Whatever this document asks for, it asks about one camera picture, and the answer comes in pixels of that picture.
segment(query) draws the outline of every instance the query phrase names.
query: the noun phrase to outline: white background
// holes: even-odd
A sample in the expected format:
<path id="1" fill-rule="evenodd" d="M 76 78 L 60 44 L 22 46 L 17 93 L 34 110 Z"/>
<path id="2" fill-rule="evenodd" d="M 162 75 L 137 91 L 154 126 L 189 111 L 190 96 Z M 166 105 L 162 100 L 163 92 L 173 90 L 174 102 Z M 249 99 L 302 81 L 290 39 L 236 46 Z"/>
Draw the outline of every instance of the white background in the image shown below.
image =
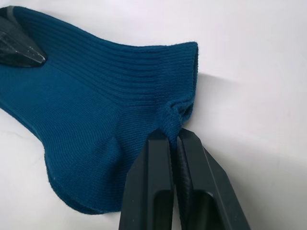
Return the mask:
<path id="1" fill-rule="evenodd" d="M 197 41 L 187 128 L 222 165 L 253 230 L 307 228 L 305 0 L 0 0 L 129 45 Z M 117 230 L 52 191 L 42 144 L 0 110 L 0 229 Z"/>

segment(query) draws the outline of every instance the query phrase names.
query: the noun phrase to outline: black plastic part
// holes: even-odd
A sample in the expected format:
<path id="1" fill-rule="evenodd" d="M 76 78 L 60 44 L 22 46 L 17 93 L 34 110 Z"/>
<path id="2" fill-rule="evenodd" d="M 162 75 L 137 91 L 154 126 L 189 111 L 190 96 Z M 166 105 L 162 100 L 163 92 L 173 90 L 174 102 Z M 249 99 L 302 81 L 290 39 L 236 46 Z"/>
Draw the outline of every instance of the black plastic part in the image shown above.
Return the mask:
<path id="1" fill-rule="evenodd" d="M 127 174 L 119 230 L 170 230 L 173 202 L 169 143 L 158 129 Z"/>
<path id="2" fill-rule="evenodd" d="M 249 230 L 227 174 L 202 146 L 182 129 L 173 159 L 182 230 Z"/>
<path id="3" fill-rule="evenodd" d="M 3 15 L 8 9 L 0 9 Z M 0 16 L 0 64 L 16 67 L 40 67 L 47 59 L 46 54 L 17 26 Z"/>

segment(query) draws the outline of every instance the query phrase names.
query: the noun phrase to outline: sock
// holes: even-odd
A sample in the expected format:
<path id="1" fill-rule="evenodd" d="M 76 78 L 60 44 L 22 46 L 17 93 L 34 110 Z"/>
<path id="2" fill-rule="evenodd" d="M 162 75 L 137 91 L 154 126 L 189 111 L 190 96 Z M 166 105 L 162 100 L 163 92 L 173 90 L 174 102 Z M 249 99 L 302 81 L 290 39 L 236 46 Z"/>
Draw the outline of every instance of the sock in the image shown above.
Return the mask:
<path id="1" fill-rule="evenodd" d="M 147 135 L 160 128 L 175 146 L 191 116 L 197 43 L 126 46 L 23 7 L 13 13 L 48 60 L 0 66 L 0 107 L 43 143 L 49 182 L 68 206 L 119 211 Z"/>

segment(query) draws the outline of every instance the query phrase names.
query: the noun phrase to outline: teal sock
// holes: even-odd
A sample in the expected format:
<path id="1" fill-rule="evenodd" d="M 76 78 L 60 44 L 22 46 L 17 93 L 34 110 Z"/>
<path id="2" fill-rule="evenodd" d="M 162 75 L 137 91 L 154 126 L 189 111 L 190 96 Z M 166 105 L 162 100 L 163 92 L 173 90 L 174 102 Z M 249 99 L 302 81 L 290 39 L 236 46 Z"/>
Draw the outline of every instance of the teal sock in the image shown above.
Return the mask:
<path id="1" fill-rule="evenodd" d="M 36 11 L 13 13 L 48 60 L 0 66 L 0 107 L 43 143 L 50 184 L 67 205 L 119 211 L 147 135 L 160 128 L 174 146 L 191 116 L 197 44 L 119 45 Z"/>

